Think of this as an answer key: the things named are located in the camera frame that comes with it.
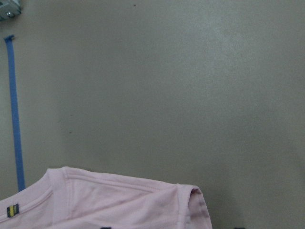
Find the pink Snoopy t-shirt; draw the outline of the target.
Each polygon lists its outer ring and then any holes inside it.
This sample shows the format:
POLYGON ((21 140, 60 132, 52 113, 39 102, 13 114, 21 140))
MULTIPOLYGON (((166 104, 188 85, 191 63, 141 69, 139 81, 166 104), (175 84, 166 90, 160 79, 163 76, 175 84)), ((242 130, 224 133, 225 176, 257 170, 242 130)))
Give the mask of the pink Snoopy t-shirt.
POLYGON ((62 167, 0 202, 3 229, 210 229, 197 186, 62 167))

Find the aluminium frame post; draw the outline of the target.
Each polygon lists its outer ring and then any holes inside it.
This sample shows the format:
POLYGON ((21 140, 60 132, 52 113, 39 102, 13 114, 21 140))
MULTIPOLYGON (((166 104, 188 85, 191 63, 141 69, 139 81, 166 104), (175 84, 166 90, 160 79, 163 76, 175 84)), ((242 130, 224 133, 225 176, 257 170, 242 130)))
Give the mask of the aluminium frame post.
POLYGON ((14 18, 21 14, 19 0, 0 0, 0 21, 14 18))

